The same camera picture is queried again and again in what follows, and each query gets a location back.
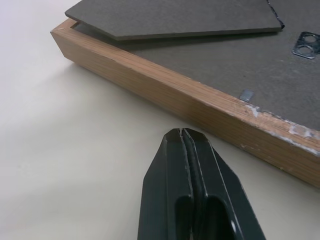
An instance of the wooden frame edge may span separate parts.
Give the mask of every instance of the wooden frame edge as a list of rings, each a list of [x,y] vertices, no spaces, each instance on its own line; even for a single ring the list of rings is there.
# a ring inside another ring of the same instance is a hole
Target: wooden frame edge
[[[217,137],[320,187],[320,132],[80,33],[72,19],[51,34],[76,64],[160,105]]]

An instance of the chipped wood edge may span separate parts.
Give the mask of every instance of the chipped wood edge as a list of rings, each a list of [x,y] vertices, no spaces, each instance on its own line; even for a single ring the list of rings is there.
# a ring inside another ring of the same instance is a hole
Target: chipped wood edge
[[[67,19],[51,31],[66,58],[320,188],[319,131],[78,32],[75,24]]]

